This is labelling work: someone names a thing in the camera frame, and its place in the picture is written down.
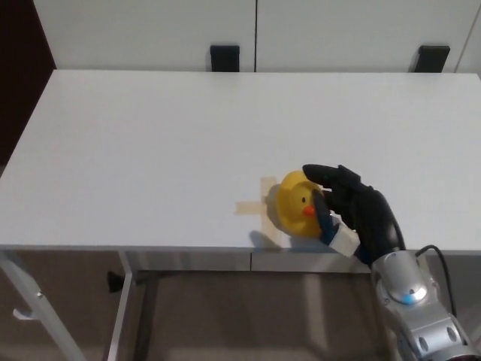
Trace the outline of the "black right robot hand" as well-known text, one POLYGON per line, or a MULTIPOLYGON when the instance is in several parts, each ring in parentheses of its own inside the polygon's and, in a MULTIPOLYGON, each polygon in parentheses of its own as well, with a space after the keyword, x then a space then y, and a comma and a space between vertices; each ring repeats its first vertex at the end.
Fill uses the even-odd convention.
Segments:
POLYGON ((306 178, 328 189, 312 192, 319 240, 333 250, 346 244, 348 235, 357 235, 359 245, 353 256, 367 267, 381 256, 406 246, 398 221, 384 195, 362 183, 361 176, 343 165, 308 164, 306 178))

